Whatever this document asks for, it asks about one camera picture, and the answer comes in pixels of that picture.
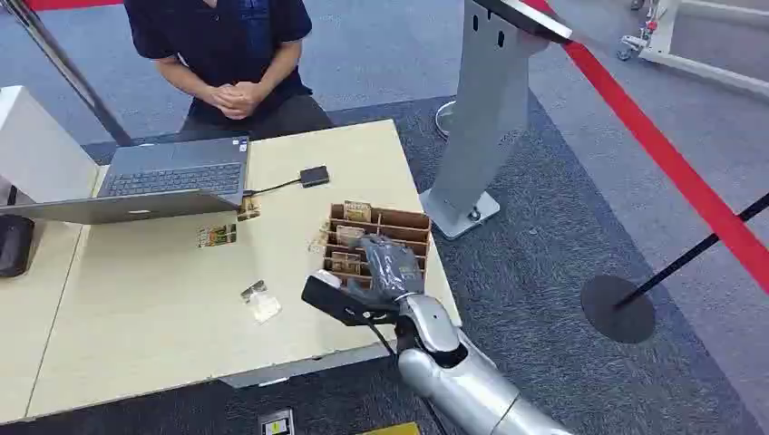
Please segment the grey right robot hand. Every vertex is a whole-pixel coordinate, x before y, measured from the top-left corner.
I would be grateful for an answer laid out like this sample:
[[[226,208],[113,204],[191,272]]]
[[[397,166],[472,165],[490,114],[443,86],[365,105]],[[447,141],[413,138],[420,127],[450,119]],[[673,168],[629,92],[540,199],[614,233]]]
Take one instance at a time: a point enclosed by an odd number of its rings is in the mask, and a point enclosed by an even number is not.
[[[423,272],[414,251],[385,236],[365,235],[351,247],[365,251],[372,282],[363,288],[350,280],[346,291],[367,305],[396,305],[410,295],[424,294]]]

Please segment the person's left hand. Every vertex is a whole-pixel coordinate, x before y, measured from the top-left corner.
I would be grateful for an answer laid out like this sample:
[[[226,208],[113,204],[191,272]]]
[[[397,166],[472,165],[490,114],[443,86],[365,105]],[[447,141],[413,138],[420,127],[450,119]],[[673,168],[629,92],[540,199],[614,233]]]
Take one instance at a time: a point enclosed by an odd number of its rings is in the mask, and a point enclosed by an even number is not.
[[[232,100],[228,117],[233,120],[242,120],[252,115],[271,93],[271,88],[262,82],[238,82],[224,90]]]

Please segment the person's right hand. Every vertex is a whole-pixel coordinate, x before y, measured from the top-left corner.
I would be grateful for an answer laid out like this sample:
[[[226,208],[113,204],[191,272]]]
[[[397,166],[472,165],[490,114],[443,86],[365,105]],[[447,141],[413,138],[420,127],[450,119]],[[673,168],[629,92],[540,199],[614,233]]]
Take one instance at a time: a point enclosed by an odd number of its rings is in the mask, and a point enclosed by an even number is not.
[[[207,86],[199,99],[221,111],[225,117],[231,120],[243,118],[243,96],[234,86]]]

